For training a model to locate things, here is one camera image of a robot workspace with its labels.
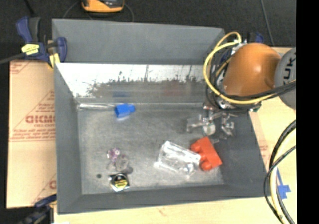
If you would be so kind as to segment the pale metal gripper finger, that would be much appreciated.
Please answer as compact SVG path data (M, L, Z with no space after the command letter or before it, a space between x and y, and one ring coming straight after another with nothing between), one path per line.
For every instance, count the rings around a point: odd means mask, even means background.
M202 133L214 133L214 122L211 118L198 115L187 120L186 131L192 133L195 129L200 129Z
M221 117L221 130L226 136L234 136L235 123L230 120L229 114L223 114Z

